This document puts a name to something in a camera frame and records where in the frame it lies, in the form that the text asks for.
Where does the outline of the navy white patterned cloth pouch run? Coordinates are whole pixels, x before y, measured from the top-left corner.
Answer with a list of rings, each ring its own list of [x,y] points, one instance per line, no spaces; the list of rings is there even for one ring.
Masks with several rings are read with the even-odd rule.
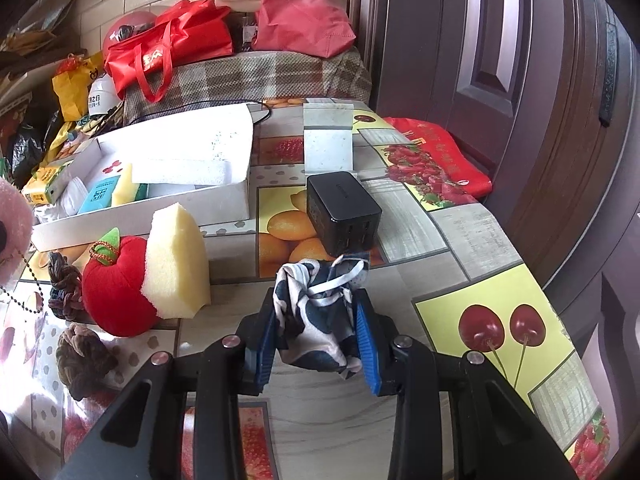
[[[369,270],[364,252],[280,267],[272,304],[283,363],[345,379],[360,372],[354,295],[366,284]]]

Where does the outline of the yellow sponge wedge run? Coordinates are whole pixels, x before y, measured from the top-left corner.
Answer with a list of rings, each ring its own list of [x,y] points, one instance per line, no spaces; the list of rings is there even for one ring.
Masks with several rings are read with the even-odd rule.
[[[179,203],[153,214],[141,292],[163,320],[194,318],[210,304],[204,237]]]

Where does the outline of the dark knotted rope toy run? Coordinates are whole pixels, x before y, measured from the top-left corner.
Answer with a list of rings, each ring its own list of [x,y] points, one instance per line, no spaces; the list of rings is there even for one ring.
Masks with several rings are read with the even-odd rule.
[[[48,306],[57,318],[76,321],[85,311],[81,273],[60,252],[50,252],[48,272],[51,290]]]

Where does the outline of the black charger cube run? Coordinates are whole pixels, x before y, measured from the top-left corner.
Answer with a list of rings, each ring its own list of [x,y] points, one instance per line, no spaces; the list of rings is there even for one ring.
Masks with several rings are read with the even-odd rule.
[[[326,252],[338,257],[374,245],[382,208],[349,172],[307,178],[307,216]]]

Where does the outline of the red plush apple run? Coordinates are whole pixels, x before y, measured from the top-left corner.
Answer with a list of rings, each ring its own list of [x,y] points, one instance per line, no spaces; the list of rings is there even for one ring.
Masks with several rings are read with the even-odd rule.
[[[113,228],[89,248],[82,271],[82,301],[97,326],[116,337],[135,337],[157,322],[157,310],[142,295],[146,240]]]

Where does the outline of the white cardboard box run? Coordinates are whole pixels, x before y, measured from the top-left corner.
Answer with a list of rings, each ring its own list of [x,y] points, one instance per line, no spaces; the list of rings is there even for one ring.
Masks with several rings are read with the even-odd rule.
[[[108,230],[150,232],[155,211],[180,204],[198,226],[250,218],[248,174],[254,122],[245,103],[205,107],[138,122],[81,144],[63,169],[87,190],[131,170],[148,197],[115,207],[40,222],[40,252],[94,242]]]

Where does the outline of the yellow green scrub sponge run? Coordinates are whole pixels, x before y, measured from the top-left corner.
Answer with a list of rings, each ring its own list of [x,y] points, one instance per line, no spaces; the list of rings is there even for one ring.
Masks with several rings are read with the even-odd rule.
[[[132,180],[132,166],[127,165],[119,174],[111,196],[111,206],[117,207],[138,202],[145,200],[146,196],[148,196],[148,185],[134,182]]]

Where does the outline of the white folded towel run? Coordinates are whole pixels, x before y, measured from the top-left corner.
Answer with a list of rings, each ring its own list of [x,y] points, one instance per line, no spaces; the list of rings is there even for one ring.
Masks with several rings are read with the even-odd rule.
[[[88,197],[88,190],[81,178],[74,177],[58,201],[52,205],[43,205],[35,208],[35,216],[40,223],[73,217]]]

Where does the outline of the plaid covered furniture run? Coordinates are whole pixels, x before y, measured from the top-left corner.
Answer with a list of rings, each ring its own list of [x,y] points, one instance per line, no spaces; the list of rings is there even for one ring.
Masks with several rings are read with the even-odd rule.
[[[255,51],[178,66],[160,102],[135,84],[124,97],[124,124],[235,101],[339,98],[367,103],[372,80],[357,49],[334,58],[296,52]]]

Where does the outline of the pink plush toy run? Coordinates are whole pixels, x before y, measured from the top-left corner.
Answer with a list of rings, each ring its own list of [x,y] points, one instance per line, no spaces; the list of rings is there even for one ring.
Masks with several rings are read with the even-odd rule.
[[[23,194],[9,181],[1,179],[1,266],[0,283],[6,286],[24,259],[32,238],[34,213]]]

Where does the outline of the white helmet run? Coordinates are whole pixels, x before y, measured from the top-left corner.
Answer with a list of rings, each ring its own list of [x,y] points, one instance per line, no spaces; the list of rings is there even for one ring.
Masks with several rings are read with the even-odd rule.
[[[88,93],[88,114],[90,117],[106,115],[122,102],[119,99],[112,77],[103,74],[93,81]]]

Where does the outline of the red tote bag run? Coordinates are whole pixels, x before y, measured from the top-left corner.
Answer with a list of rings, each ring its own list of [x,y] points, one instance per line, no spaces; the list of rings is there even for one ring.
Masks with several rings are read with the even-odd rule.
[[[151,28],[109,47],[104,68],[119,99],[136,84],[148,102],[156,103],[166,94],[175,67],[232,55],[230,12],[216,0],[180,0]]]

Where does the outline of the yellow shopping bag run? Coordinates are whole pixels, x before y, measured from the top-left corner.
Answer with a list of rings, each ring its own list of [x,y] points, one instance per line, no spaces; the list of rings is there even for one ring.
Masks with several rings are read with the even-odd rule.
[[[52,78],[64,122],[77,122],[88,113],[88,94],[93,81],[103,73],[103,54],[69,54]]]

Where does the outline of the crumpled red bag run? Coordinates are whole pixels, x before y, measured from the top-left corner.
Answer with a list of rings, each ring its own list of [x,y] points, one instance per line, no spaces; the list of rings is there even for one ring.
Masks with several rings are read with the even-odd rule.
[[[337,0],[260,0],[253,47],[333,58],[350,49],[356,35]]]

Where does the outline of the pink red helmet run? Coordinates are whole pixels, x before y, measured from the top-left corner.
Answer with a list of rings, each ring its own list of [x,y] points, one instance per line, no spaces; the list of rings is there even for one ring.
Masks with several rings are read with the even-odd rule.
[[[125,14],[114,21],[103,36],[103,55],[107,56],[108,50],[110,50],[113,44],[118,44],[153,27],[155,20],[156,15],[153,12],[149,10],[137,10]]]

